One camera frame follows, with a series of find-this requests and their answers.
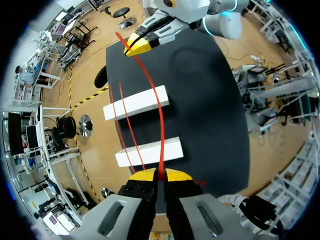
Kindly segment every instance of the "white foam block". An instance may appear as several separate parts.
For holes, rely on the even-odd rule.
[[[164,85],[157,86],[155,88],[156,94],[158,95],[161,106],[169,105],[169,99]],[[105,120],[115,120],[115,113],[119,119],[126,117],[125,109],[128,116],[150,111],[158,108],[157,98],[154,90],[151,88],[146,91],[139,92],[137,94],[125,97],[124,104],[122,99],[103,107],[103,113]]]
[[[153,164],[160,161],[161,141],[155,141],[138,146],[142,161],[144,164]],[[133,166],[141,165],[141,160],[135,146],[126,149],[129,159]],[[130,166],[126,151],[122,149],[115,154],[119,167]],[[164,156],[163,160],[179,159],[184,156],[179,137],[173,137],[164,140]]]

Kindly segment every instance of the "cable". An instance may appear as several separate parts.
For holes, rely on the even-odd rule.
[[[58,103],[59,97],[63,94],[64,89],[65,89],[65,85],[62,84],[62,91],[60,91],[61,82],[63,82],[63,80],[60,80],[60,81],[59,81],[58,98],[56,99],[56,102],[54,102],[51,98],[43,97],[43,99],[45,99],[45,100],[47,100],[47,101],[49,101],[49,102],[52,102],[53,105],[56,106],[57,103]]]
[[[99,30],[100,30],[99,34],[95,34],[95,32],[94,32],[94,30],[93,30],[92,33],[93,33],[94,35],[99,36],[99,35],[101,34],[101,28],[99,28],[98,25],[95,25],[94,27],[91,27],[88,21],[87,21],[86,23],[88,24],[88,26],[89,26],[90,29],[94,29],[95,27],[97,27],[96,29],[99,29]]]
[[[130,47],[127,44],[126,40],[118,33],[115,32],[117,37],[120,39],[120,41],[124,44],[124,46],[129,50]],[[152,81],[152,78],[150,77],[147,69],[143,65],[143,63],[139,60],[139,58],[135,55],[133,56],[135,61],[140,65],[142,71],[144,72],[145,77],[148,79],[153,91],[154,95],[158,104],[158,110],[159,110],[159,116],[160,116],[160,129],[161,129],[161,149],[160,149],[160,160],[159,160],[159,167],[158,167],[158,180],[164,181],[165,180],[165,162],[164,162],[164,151],[165,151],[165,122],[164,122],[164,116],[162,113],[162,107],[158,98],[158,94],[155,88],[155,85]]]
[[[214,39],[219,39],[220,40],[220,42],[222,42],[224,45],[225,45],[225,47],[226,47],[226,54],[223,54],[225,57],[226,56],[228,56],[229,55],[229,47],[228,47],[228,45],[225,43],[225,41],[223,41],[220,37],[217,37],[217,38],[214,38]]]
[[[56,121],[54,121],[53,119],[51,119],[50,117],[46,117],[46,116],[44,116],[43,118],[44,118],[44,119],[49,119],[49,120],[51,120],[52,122],[54,122],[55,124],[57,124],[57,122],[56,122]]]
[[[126,144],[125,144],[125,141],[124,141],[124,137],[122,136],[121,129],[120,129],[120,126],[119,126],[118,117],[117,117],[116,109],[115,109],[114,95],[112,93],[112,87],[110,86],[109,88],[110,88],[110,97],[111,97],[112,106],[113,106],[113,112],[114,112],[114,117],[115,117],[115,125],[116,125],[116,128],[118,129],[120,141],[121,141],[122,146],[124,148],[125,154],[126,154],[128,160],[129,160],[131,169],[132,169],[133,173],[136,173],[136,170],[135,170],[134,166],[132,166],[132,164],[131,164],[131,161],[130,161],[130,158],[129,158],[129,155],[128,155],[128,152],[127,152]]]
[[[136,31],[137,31],[137,28],[140,26],[140,24],[142,24],[142,23],[144,22],[144,18],[143,18],[144,15],[145,15],[145,13],[143,13],[143,14],[141,15],[142,21],[141,21],[139,24],[136,25],[136,27],[135,27],[135,30],[136,30]]]
[[[244,55],[244,56],[241,57],[241,58],[233,58],[233,57],[229,57],[229,56],[226,56],[225,58],[226,58],[226,59],[236,60],[236,61],[241,61],[242,59],[244,59],[245,57],[250,56],[250,55],[251,55],[251,53],[248,53],[248,54]]]
[[[127,113],[126,106],[125,106],[124,94],[122,92],[122,84],[121,84],[121,82],[119,82],[119,89],[120,89],[120,95],[121,95],[122,104],[123,104],[123,108],[124,108],[125,118],[126,118],[126,121],[128,122],[128,126],[129,126],[129,129],[130,129],[131,137],[133,139],[136,151],[138,152],[138,155],[140,157],[142,168],[143,168],[143,170],[146,170],[146,167],[144,165],[144,162],[142,161],[142,157],[141,157],[140,152],[139,152],[139,148],[138,148],[137,141],[136,141],[136,138],[135,138],[135,135],[134,135],[134,131],[132,130],[132,127],[131,127],[131,124],[130,124],[130,121],[129,121],[128,113]]]
[[[275,142],[276,142],[278,134],[277,134],[277,132],[271,133],[271,131],[270,131],[271,127],[269,127],[269,129],[268,129],[268,141],[269,141],[269,144],[271,146],[273,146],[273,145],[275,145]],[[270,136],[274,136],[274,140],[273,141],[271,141]]]
[[[260,145],[260,146],[263,146],[263,145],[265,145],[265,135],[260,135],[259,137],[258,137],[258,144]]]

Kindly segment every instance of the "chair base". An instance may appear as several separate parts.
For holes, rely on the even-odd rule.
[[[90,137],[92,132],[94,131],[91,117],[87,114],[82,115],[79,120],[79,125],[81,135],[85,138]]]
[[[126,29],[131,27],[133,24],[135,24],[137,22],[137,19],[135,17],[129,17],[126,18],[125,20],[123,20],[120,24],[119,24],[119,28],[121,29]]]

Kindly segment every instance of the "red line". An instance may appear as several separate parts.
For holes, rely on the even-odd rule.
[[[130,46],[127,44],[126,40],[118,33],[115,33],[117,37],[120,39],[120,41],[124,44],[124,46],[129,50]],[[150,82],[151,87],[153,88],[156,101],[158,103],[158,109],[159,109],[159,115],[160,115],[160,128],[161,128],[161,150],[160,150],[160,161],[159,161],[159,167],[158,167],[158,180],[164,181],[165,180],[165,162],[164,162],[164,150],[165,150],[165,122],[164,122],[164,116],[162,113],[162,108],[160,105],[160,101],[158,98],[158,94],[155,88],[155,85],[145,68],[145,66],[142,64],[142,62],[139,60],[137,56],[133,56],[133,58],[136,60],[136,62],[140,65],[142,71],[144,72],[146,78]]]
[[[115,116],[115,125],[118,128],[120,140],[121,140],[122,146],[124,147],[124,151],[125,151],[126,156],[127,156],[128,160],[129,160],[129,163],[131,165],[131,169],[132,169],[133,173],[135,174],[136,170],[135,170],[134,166],[132,166],[132,164],[131,164],[131,161],[130,161],[130,158],[129,158],[129,155],[128,155],[128,152],[127,152],[126,144],[125,144],[125,141],[124,141],[124,137],[122,136],[121,129],[120,129],[120,126],[119,126],[118,117],[117,117],[116,109],[115,109],[114,95],[112,93],[112,87],[110,86],[109,88],[110,88],[110,97],[111,97],[111,101],[112,101],[112,105],[113,105],[113,112],[114,112],[114,116]]]
[[[130,121],[129,121],[127,109],[126,109],[126,106],[125,106],[124,94],[122,92],[122,84],[121,84],[121,82],[119,82],[119,89],[120,89],[120,95],[121,95],[121,99],[122,99],[122,103],[123,103],[123,108],[124,108],[124,112],[125,112],[126,121],[128,122],[128,126],[129,126],[129,129],[130,129],[130,133],[131,133],[135,148],[136,148],[136,150],[138,152],[138,155],[140,157],[142,168],[143,168],[143,170],[146,170],[144,162],[142,161],[142,157],[141,157],[140,152],[139,152],[139,148],[138,148],[137,141],[136,141],[136,138],[135,138],[135,135],[134,135],[134,131],[132,130],[132,127],[131,127],[131,124],[130,124]]]

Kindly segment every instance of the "black tabletop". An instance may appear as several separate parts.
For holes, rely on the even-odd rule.
[[[121,42],[106,50],[106,71],[115,101],[121,99],[119,82],[124,97],[151,88],[136,61],[123,51]],[[245,112],[232,71],[214,39],[184,30],[175,41],[138,57],[154,85],[165,85],[169,97],[170,105],[162,108],[165,139],[180,137],[182,144],[184,157],[165,161],[164,167],[206,181],[204,192],[215,197],[246,188],[250,146]],[[158,109],[131,116],[130,123],[138,145],[160,141]],[[133,147],[126,119],[119,124],[126,147]],[[166,211],[162,186],[158,190],[157,213]]]

